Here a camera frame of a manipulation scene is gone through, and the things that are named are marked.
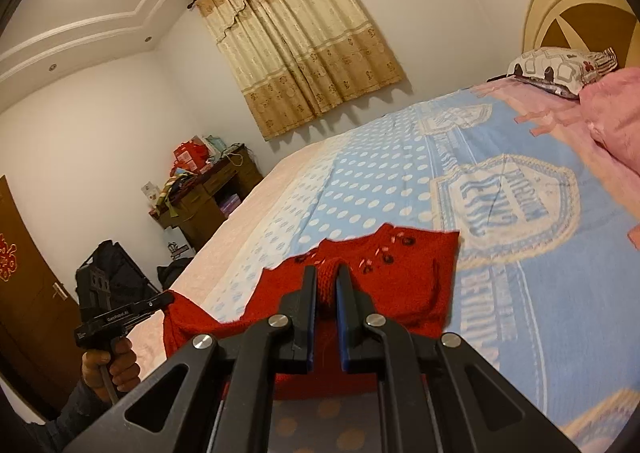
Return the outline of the person's left hand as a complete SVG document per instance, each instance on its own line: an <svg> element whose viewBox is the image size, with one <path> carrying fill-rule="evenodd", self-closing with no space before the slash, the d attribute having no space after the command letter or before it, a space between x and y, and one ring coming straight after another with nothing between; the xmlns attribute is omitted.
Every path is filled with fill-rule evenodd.
<svg viewBox="0 0 640 453"><path fill-rule="evenodd" d="M107 368L111 382L118 392L130 392L140 384L141 369L128 338L115 341L111 352L88 350L82 356L82 380L100 400L108 402L110 397L100 371L102 366Z"/></svg>

